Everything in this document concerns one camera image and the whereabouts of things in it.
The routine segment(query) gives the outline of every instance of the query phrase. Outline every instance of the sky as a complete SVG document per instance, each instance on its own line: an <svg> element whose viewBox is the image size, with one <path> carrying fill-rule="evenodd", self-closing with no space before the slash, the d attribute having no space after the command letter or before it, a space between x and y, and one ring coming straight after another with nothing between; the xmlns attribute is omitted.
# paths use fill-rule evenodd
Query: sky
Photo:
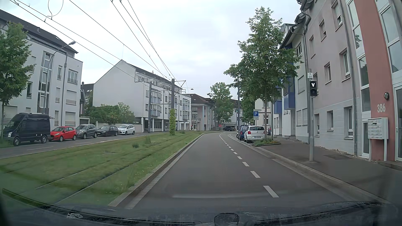
<svg viewBox="0 0 402 226"><path fill-rule="evenodd" d="M171 78L175 78L177 81L185 80L184 84L179 82L179 85L183 85L187 93L197 93L204 97L207 97L211 91L210 87L216 82L225 82L226 84L233 82L233 79L224 75L223 72L231 64L240 61L241 53L237 42L248 38L250 29L246 21L254 16L256 8L269 7L274 11L273 18L275 20L282 18L283 23L293 23L300 12L300 5L297 4L296 0L21 1L31 8L21 3L20 6L37 15L41 20L10 0L0 0L0 9L55 34L66 43L76 41L77 44L72 45L72 48L79 52L75 58L84 62L82 82L85 84L95 83L113 65L123 59L149 72L153 71L159 76L166 77L168 80ZM139 28L142 29L142 27L129 2L150 42L171 74L166 71L158 55L144 37L144 31L140 31ZM33 9L47 16L55 15L60 9L61 11L53 16L53 21L48 18L46 22L43 22L45 16ZM114 56L55 22L81 35ZM237 98L237 90L231 88L231 95L233 98Z"/></svg>

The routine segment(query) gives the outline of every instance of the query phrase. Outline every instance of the black car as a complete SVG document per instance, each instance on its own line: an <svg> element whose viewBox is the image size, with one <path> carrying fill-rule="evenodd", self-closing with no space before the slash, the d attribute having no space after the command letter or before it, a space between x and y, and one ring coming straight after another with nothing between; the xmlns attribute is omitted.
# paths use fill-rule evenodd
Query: black car
<svg viewBox="0 0 402 226"><path fill-rule="evenodd" d="M3 137L12 141L14 146L21 142L40 140L46 143L50 139L49 115L41 113L18 113L5 126Z"/></svg>
<svg viewBox="0 0 402 226"><path fill-rule="evenodd" d="M224 128L224 131L233 131L233 128L230 127L230 126L226 126L226 127Z"/></svg>
<svg viewBox="0 0 402 226"><path fill-rule="evenodd" d="M98 129L98 135L99 136L117 136L119 133L119 129L115 127L114 125L104 125L100 129Z"/></svg>
<svg viewBox="0 0 402 226"><path fill-rule="evenodd" d="M96 126L94 124L81 124L76 128L77 138L86 139L87 137L96 138L98 136Z"/></svg>

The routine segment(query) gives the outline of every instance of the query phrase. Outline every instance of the road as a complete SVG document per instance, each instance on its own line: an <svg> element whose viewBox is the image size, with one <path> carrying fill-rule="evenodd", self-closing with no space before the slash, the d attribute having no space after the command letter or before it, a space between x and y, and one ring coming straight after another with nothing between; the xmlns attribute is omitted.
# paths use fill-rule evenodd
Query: road
<svg viewBox="0 0 402 226"><path fill-rule="evenodd" d="M49 142L48 141L45 144L42 144L39 141L35 141L35 143L33 143L33 144L31 144L30 142L23 142L18 147L0 148L0 159L20 156L20 155L26 155L26 154L33 154L33 153L38 153L38 152L53 151L53 150L58 150L61 148L71 148L71 147L77 147L77 146L82 146L82 145L87 145L87 144L95 144L98 142L108 141L108 140L128 139L128 138L132 138L132 137L139 137L139 136L145 136L145 135L148 135L148 133L138 133L135 135L127 135L127 136L125 136L125 135L109 136L109 137L98 136L97 138L90 137L90 138L86 138L85 140L77 138L76 140L65 140L63 142L56 142L56 141Z"/></svg>
<svg viewBox="0 0 402 226"><path fill-rule="evenodd" d="M345 201L229 135L236 137L233 132L203 135L145 196L139 201L137 196L126 208L213 208L219 213Z"/></svg>

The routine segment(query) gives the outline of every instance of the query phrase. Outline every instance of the white hatchback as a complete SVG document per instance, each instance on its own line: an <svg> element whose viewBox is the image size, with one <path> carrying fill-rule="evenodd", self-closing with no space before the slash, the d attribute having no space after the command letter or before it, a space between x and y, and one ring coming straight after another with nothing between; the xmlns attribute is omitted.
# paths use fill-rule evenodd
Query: white hatchback
<svg viewBox="0 0 402 226"><path fill-rule="evenodd" d="M262 126L251 125L248 130L244 133L244 141L251 143L254 140L264 139L265 129Z"/></svg>
<svg viewBox="0 0 402 226"><path fill-rule="evenodd" d="M119 129L119 134L135 134L135 127L133 124L123 124L121 126L118 127Z"/></svg>

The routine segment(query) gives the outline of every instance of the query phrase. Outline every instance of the red car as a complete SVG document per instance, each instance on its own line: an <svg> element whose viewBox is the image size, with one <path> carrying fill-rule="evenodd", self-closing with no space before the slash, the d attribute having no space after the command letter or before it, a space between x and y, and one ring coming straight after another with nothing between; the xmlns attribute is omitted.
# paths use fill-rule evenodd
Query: red car
<svg viewBox="0 0 402 226"><path fill-rule="evenodd" d="M59 126L56 127L54 130L50 131L50 141L58 140L61 142L64 141L65 139L72 139L72 140L77 139L75 128L70 126Z"/></svg>

